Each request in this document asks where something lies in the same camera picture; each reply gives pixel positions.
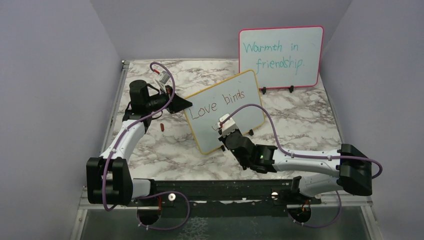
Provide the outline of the pink framed whiteboard with writing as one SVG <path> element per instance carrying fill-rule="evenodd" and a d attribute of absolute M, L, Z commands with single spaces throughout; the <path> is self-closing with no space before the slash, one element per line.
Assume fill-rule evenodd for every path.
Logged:
<path fill-rule="evenodd" d="M 313 87 L 319 78 L 324 32 L 321 25 L 242 29 L 239 71 L 253 70 L 259 88 Z"/>

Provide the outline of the yellow framed whiteboard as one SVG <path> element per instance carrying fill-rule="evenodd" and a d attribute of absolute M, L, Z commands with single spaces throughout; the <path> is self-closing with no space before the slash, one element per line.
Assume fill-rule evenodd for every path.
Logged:
<path fill-rule="evenodd" d="M 192 106 L 184 114 L 203 155 L 222 145 L 217 125 L 221 117 L 247 104 L 263 105 L 257 76 L 251 69 L 196 92 L 186 100 Z"/>

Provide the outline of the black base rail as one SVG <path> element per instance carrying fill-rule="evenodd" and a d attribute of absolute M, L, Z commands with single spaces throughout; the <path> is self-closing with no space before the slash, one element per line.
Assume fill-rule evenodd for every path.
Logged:
<path fill-rule="evenodd" d="M 287 217 L 291 209 L 318 205 L 315 197 L 296 193 L 297 180 L 157 180 L 150 199 L 129 206 L 162 218 Z"/>

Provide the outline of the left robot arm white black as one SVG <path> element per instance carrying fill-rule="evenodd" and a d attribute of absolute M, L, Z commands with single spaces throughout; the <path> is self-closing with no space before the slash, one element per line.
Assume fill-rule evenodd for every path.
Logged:
<path fill-rule="evenodd" d="M 149 89 L 152 88 L 141 79 L 129 84 L 130 102 L 118 135 L 99 157 L 91 157 L 86 163 L 89 203 L 126 206 L 138 198 L 149 206 L 157 200 L 151 180 L 131 177 L 128 161 L 155 114 L 163 110 L 178 113 L 193 104 L 178 96 L 170 85 L 161 85 L 157 94 L 150 95 Z"/>

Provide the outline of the pink board stand feet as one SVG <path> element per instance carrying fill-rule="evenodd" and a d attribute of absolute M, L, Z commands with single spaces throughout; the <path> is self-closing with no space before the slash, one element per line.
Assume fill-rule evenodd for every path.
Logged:
<path fill-rule="evenodd" d="M 272 92 L 272 91 L 279 91 L 279 90 L 288 90 L 290 93 L 292 93 L 294 91 L 294 86 L 283 86 L 283 87 L 260 87 L 259 91 L 265 95 L 267 92 Z"/>

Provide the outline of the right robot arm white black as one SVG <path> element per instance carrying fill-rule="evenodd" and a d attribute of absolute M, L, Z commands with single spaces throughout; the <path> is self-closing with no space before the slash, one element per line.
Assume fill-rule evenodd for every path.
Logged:
<path fill-rule="evenodd" d="M 219 141 L 246 169 L 260 174 L 285 171 L 312 173 L 293 179 L 289 199 L 300 204 L 318 194 L 343 190 L 356 196 L 371 196 L 372 164 L 351 144 L 330 151 L 281 151 L 274 145 L 254 144 L 238 130 L 220 136 Z"/>

